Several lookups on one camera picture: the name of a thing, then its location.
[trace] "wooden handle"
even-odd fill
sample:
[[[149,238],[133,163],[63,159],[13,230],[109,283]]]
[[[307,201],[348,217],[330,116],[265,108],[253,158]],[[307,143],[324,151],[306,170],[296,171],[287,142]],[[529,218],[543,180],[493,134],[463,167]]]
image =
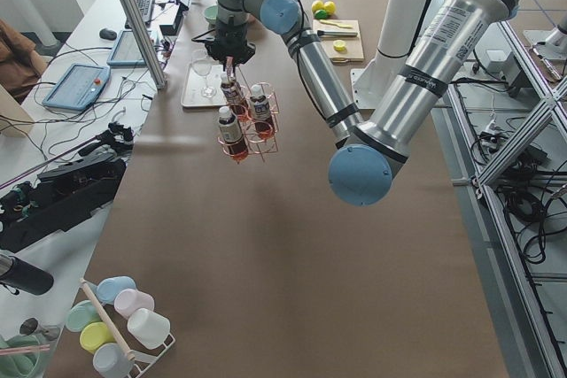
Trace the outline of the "wooden handle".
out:
[[[79,282],[81,283],[81,288],[82,288],[82,291],[85,293],[85,296],[87,296],[87,298],[90,300],[92,305],[95,306],[95,309],[97,310],[98,316],[100,316],[100,319],[102,319],[102,321],[105,323],[105,325],[110,330],[111,334],[114,337],[114,340],[116,340],[116,343],[120,346],[120,349],[122,350],[122,352],[124,352],[126,359],[134,360],[136,358],[134,351],[132,349],[130,349],[130,347],[128,346],[128,343],[126,342],[126,340],[124,339],[124,337],[122,336],[122,334],[120,333],[118,328],[116,328],[116,325],[114,325],[113,320],[110,319],[110,316],[108,316],[108,313],[105,311],[103,306],[98,301],[97,296],[95,296],[95,293],[92,292],[92,289],[90,288],[89,283],[87,281],[85,281],[83,278],[81,278],[79,280]]]

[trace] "black mouse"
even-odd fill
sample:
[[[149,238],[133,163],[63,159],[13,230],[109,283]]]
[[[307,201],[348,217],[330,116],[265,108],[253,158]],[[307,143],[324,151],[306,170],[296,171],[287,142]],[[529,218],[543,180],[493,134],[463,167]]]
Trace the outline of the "black mouse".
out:
[[[116,40],[116,32],[110,28],[103,28],[98,32],[101,39]]]

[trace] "white cup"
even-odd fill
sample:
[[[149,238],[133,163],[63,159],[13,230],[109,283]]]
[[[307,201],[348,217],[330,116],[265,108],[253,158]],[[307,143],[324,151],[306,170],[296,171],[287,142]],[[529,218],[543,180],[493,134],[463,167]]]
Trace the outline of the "white cup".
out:
[[[155,302],[150,294],[137,289],[124,289],[114,299],[114,309],[124,319],[129,318],[136,310],[142,308],[153,311]]]
[[[97,350],[92,366],[104,378],[124,378],[134,366],[134,360],[128,360],[118,344],[108,343]]]
[[[169,335],[168,318],[148,309],[138,309],[128,318],[128,331],[147,349],[160,347]]]

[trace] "keyboard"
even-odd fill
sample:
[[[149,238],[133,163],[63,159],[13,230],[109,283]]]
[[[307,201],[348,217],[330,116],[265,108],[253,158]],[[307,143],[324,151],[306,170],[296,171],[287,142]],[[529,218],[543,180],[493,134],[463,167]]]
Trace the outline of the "keyboard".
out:
[[[151,21],[151,13],[153,12],[153,0],[136,0],[136,4],[142,14],[142,21],[149,24]],[[130,28],[128,20],[126,20],[124,27]]]

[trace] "cutting board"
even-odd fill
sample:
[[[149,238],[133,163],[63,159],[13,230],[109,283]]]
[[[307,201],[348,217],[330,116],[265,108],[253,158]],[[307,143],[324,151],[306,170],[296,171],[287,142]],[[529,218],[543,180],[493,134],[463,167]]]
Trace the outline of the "cutting board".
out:
[[[329,24],[322,24],[317,19],[313,20],[313,30],[327,30],[327,31],[356,31],[356,37],[321,37],[321,44],[325,49],[325,53],[330,60],[336,64],[344,62],[362,62],[364,60],[364,52],[362,51],[361,30],[358,26],[357,19],[330,19],[330,21],[338,22],[340,24],[349,24],[353,28],[339,28]],[[336,40],[344,40],[346,42],[346,51],[337,52],[333,49],[333,42]]]

